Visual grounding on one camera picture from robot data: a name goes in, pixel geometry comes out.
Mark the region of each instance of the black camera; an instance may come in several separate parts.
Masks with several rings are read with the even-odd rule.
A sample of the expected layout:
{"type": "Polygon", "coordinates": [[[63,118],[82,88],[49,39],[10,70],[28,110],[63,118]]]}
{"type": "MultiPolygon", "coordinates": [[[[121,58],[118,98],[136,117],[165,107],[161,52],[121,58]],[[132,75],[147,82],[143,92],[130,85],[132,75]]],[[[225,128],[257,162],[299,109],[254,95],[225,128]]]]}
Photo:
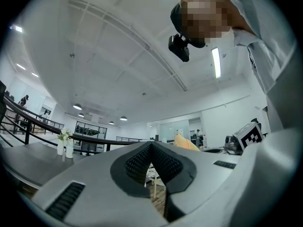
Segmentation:
{"type": "Polygon", "coordinates": [[[198,40],[191,40],[186,37],[185,40],[182,40],[182,35],[179,34],[169,37],[169,50],[183,62],[188,62],[190,58],[188,44],[196,48],[203,48],[205,46],[205,43],[201,43],[198,40]]]}
{"type": "Polygon", "coordinates": [[[169,50],[178,56],[183,62],[189,61],[188,40],[182,40],[181,35],[169,37],[169,50]]]}

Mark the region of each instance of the window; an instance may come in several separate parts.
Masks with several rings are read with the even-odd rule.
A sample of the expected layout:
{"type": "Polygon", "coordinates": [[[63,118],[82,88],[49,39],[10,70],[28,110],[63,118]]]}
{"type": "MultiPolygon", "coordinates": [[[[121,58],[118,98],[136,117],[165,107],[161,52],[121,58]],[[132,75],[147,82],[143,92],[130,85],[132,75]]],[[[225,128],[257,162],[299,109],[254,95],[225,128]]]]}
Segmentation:
{"type": "Polygon", "coordinates": [[[75,134],[84,135],[97,139],[105,139],[107,128],[77,121],[75,134]]]}

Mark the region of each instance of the desk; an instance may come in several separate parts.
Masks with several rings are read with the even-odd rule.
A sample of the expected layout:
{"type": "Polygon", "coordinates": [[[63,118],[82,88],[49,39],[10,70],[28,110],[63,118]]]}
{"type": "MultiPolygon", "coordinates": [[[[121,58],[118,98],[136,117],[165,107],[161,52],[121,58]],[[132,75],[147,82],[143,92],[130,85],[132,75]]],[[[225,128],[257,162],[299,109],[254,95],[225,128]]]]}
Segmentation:
{"type": "Polygon", "coordinates": [[[34,143],[0,149],[3,166],[15,178],[40,189],[45,183],[85,158],[73,154],[73,158],[57,154],[57,149],[34,143]]]}

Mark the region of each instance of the wooden floor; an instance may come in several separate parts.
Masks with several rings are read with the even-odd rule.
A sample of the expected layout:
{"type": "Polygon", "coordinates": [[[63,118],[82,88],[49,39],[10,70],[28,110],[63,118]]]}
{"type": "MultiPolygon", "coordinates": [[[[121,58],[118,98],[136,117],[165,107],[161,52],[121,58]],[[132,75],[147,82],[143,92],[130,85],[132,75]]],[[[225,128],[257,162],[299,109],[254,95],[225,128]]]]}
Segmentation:
{"type": "Polygon", "coordinates": [[[166,195],[166,191],[164,191],[164,187],[157,185],[156,198],[153,197],[154,185],[148,183],[146,184],[146,187],[149,188],[150,190],[152,204],[161,215],[164,215],[165,195],[166,195]]]}

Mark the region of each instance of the metal railing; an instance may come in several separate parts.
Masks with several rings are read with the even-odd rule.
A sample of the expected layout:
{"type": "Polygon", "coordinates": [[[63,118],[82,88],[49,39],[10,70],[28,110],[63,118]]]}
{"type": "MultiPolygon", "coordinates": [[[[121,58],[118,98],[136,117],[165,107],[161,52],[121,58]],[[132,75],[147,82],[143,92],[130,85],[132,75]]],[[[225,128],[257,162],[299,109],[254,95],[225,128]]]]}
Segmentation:
{"type": "Polygon", "coordinates": [[[116,136],[117,141],[129,141],[129,142],[141,142],[141,141],[154,141],[154,139],[136,139],[136,138],[128,138],[128,137],[121,137],[116,136]]]}
{"type": "MultiPolygon", "coordinates": [[[[12,111],[16,115],[19,115],[19,116],[23,117],[24,120],[22,120],[22,123],[23,123],[23,126],[22,126],[22,125],[19,125],[18,123],[15,122],[16,118],[8,116],[8,115],[4,115],[4,118],[6,120],[8,120],[8,122],[1,122],[0,131],[3,131],[3,130],[7,131],[11,136],[13,136],[15,139],[19,140],[20,142],[22,142],[25,145],[29,144],[29,136],[33,136],[33,137],[35,137],[35,138],[37,138],[37,139],[39,139],[43,142],[46,142],[48,144],[52,144],[54,146],[58,146],[58,144],[56,144],[54,142],[51,142],[49,140],[43,139],[43,138],[37,136],[36,134],[34,134],[34,128],[35,128],[35,125],[36,125],[36,126],[40,127],[40,129],[45,130],[45,133],[46,133],[46,131],[49,131],[50,133],[60,134],[61,128],[63,128],[64,124],[59,124],[57,122],[51,121],[51,122],[54,122],[55,124],[57,123],[59,125],[62,125],[62,127],[55,127],[56,126],[55,124],[54,124],[54,126],[52,126],[48,123],[40,121],[40,120],[37,119],[38,117],[42,118],[42,119],[45,119],[45,120],[47,120],[47,119],[29,111],[29,110],[27,110],[23,107],[21,107],[20,105],[14,103],[14,102],[12,102],[6,96],[3,98],[3,103],[6,105],[6,108],[9,107],[9,108],[7,108],[9,111],[12,111]],[[14,126],[14,128],[19,129],[19,130],[8,130],[5,125],[14,126]],[[23,140],[19,139],[15,135],[16,132],[25,133],[25,140],[23,141],[23,140]]],[[[3,141],[6,142],[9,146],[13,147],[13,145],[11,145],[7,140],[5,140],[5,138],[2,137],[1,134],[0,134],[0,138],[2,138],[3,141]]],[[[79,141],[82,141],[82,142],[99,144],[99,145],[104,145],[104,146],[106,145],[107,146],[106,147],[107,151],[110,150],[111,145],[130,145],[130,144],[134,143],[132,141],[115,141],[115,140],[96,139],[96,138],[90,138],[90,137],[86,137],[86,136],[82,136],[82,135],[76,135],[76,134],[73,134],[72,138],[74,140],[79,140],[79,141]]],[[[89,154],[99,154],[100,153],[100,152],[97,152],[97,151],[87,151],[87,150],[81,150],[81,149],[75,149],[75,148],[74,148],[74,151],[83,152],[83,153],[86,153],[87,155],[89,155],[89,154]]]]}

